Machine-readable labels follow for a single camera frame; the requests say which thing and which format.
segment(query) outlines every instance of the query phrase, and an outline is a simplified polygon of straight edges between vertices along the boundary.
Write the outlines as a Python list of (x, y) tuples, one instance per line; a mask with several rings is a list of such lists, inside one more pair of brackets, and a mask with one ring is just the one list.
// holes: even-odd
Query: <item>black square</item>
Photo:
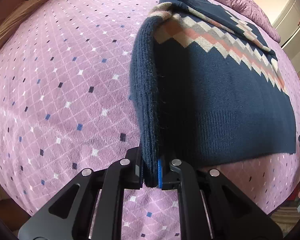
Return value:
[(126, 134), (125, 133), (120, 133), (120, 141), (125, 142), (126, 141)]

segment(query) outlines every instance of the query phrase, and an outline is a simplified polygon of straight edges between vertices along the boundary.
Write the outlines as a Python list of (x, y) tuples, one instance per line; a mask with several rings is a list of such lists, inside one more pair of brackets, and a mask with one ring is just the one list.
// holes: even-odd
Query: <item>ribbed knit fabric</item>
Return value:
[(146, 185), (167, 152), (194, 167), (295, 153), (293, 109), (258, 29), (207, 0), (160, 2), (130, 68)]

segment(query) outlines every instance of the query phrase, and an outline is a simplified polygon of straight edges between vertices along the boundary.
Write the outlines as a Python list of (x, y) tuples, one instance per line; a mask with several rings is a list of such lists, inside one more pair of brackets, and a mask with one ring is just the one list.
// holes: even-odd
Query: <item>purple blanket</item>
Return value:
[[(0, 183), (30, 215), (83, 168), (104, 169), (138, 145), (130, 53), (157, 2), (50, 0), (0, 50)], [(299, 135), (297, 74), (278, 43), (259, 30), (278, 57)], [(218, 168), (269, 213), (300, 181), (298, 142), (296, 150)], [(124, 199), (122, 239), (180, 233), (176, 192), (143, 187)]]

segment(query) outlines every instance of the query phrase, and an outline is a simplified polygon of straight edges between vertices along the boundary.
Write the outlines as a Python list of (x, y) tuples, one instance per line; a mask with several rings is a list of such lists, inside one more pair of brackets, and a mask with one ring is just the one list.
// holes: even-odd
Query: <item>cabinet door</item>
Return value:
[(283, 20), (276, 27), (277, 32), (281, 36), (280, 46), (290, 39), (290, 37), (298, 30), (300, 22), (300, 0), (296, 0), (290, 10), (287, 12)]
[(300, 27), (282, 47), (288, 58), (292, 60), (300, 52)]

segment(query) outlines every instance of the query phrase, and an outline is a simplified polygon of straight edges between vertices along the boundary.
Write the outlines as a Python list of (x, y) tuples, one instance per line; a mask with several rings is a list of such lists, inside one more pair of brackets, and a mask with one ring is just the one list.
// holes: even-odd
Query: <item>silver screw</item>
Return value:
[(182, 161), (179, 160), (179, 159), (174, 159), (174, 160), (171, 161), (171, 164), (173, 166), (179, 166), (179, 165), (181, 165), (181, 163), (182, 163)]
[(210, 175), (212, 177), (218, 177), (220, 175), (220, 171), (216, 170), (216, 169), (213, 169), (210, 171)]
[(130, 160), (129, 160), (129, 159), (122, 159), (122, 160), (120, 161), (120, 164), (121, 164), (122, 166), (128, 165), (129, 163), (130, 163)]
[(91, 169), (84, 169), (83, 171), (81, 171), (82, 176), (89, 176), (91, 173)]

